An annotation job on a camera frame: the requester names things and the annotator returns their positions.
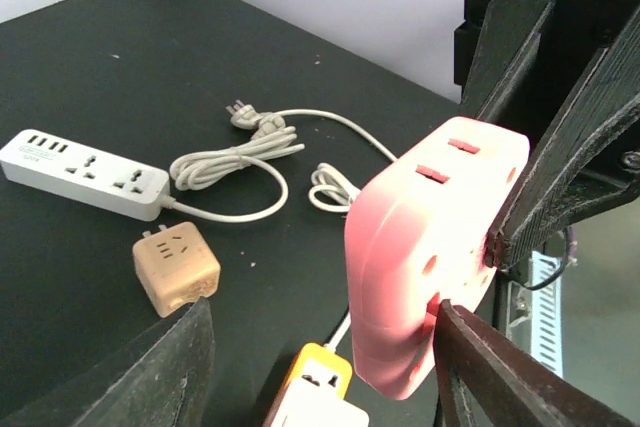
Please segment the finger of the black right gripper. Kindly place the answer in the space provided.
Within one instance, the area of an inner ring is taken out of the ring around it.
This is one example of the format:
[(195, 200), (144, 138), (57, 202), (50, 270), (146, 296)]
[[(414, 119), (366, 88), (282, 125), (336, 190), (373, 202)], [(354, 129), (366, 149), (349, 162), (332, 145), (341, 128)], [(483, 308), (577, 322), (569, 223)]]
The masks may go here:
[(619, 144), (639, 145), (639, 15), (633, 13), (607, 49), (585, 68), (537, 144), (519, 180), (487, 233), (485, 261), (508, 270), (551, 234), (634, 201), (639, 172), (588, 171), (590, 162)]
[(540, 135), (532, 81), (555, 0), (491, 0), (466, 83), (460, 114), (524, 135)]

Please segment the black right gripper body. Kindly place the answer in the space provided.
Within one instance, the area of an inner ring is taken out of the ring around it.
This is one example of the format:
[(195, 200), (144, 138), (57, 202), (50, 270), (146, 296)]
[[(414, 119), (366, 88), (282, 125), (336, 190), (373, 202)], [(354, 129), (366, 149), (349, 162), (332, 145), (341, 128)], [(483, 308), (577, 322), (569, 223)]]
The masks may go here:
[(464, 113), (525, 135), (506, 217), (591, 217), (639, 195), (639, 0), (465, 0)]

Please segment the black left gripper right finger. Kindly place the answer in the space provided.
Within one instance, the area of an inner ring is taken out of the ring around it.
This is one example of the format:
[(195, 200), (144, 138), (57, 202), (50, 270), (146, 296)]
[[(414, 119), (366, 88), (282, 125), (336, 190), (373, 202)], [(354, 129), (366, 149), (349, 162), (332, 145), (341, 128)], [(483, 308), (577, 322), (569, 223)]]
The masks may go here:
[(445, 424), (476, 424), (470, 397), (494, 426), (632, 426), (517, 348), (475, 313), (441, 302), (435, 369)]

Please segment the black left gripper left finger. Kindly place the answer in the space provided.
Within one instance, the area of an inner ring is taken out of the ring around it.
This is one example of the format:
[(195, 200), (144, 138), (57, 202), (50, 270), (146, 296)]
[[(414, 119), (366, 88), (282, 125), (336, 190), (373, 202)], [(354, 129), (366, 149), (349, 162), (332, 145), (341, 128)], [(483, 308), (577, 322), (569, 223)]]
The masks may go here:
[(211, 308), (201, 298), (1, 424), (199, 426), (214, 355)]

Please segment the beige cube plug adapter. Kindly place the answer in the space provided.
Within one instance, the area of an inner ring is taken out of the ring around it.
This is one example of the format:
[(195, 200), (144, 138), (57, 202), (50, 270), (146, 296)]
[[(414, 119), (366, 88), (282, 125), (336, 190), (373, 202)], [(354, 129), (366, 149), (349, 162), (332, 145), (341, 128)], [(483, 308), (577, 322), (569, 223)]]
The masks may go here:
[(135, 273), (161, 318), (218, 290), (220, 263), (192, 222), (144, 233), (132, 256)]

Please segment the pink plug adapter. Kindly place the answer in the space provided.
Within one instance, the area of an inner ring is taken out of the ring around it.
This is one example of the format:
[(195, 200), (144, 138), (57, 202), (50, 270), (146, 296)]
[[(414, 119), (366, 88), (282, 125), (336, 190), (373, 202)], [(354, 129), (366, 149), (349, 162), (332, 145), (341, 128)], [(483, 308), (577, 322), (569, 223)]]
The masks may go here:
[(357, 195), (344, 228), (353, 365), (377, 392), (403, 400), (428, 376), (442, 301), (478, 307), (496, 272), (488, 230), (528, 156), (526, 136), (455, 117)]

